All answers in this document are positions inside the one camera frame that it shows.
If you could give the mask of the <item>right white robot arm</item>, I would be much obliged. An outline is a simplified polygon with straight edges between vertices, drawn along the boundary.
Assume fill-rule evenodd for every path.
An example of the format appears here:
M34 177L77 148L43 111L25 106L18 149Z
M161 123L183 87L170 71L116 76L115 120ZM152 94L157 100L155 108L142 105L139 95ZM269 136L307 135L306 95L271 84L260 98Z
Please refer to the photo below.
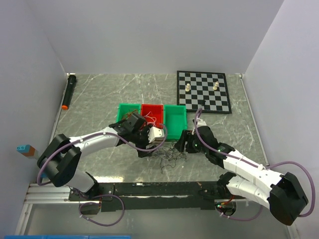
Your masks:
M282 174L257 164L235 148L218 142L208 126L183 130L175 147L179 152L202 153L212 164L228 171L218 180L220 197L234 195L256 202L287 226L302 216L309 203L294 174Z

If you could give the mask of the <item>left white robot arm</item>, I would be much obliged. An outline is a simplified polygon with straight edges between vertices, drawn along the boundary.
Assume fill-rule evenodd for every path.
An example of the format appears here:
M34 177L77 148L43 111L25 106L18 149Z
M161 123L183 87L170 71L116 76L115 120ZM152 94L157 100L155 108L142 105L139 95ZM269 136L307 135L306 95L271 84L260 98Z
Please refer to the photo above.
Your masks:
M37 160L40 169L37 184L43 185L41 175L45 174L55 187L69 186L80 191L87 200L98 196L99 183L88 172L78 168L80 160L105 148L126 144L146 157L155 151L151 134L158 128L148 124L138 113L128 119L110 124L104 129L87 135L67 137L57 135Z

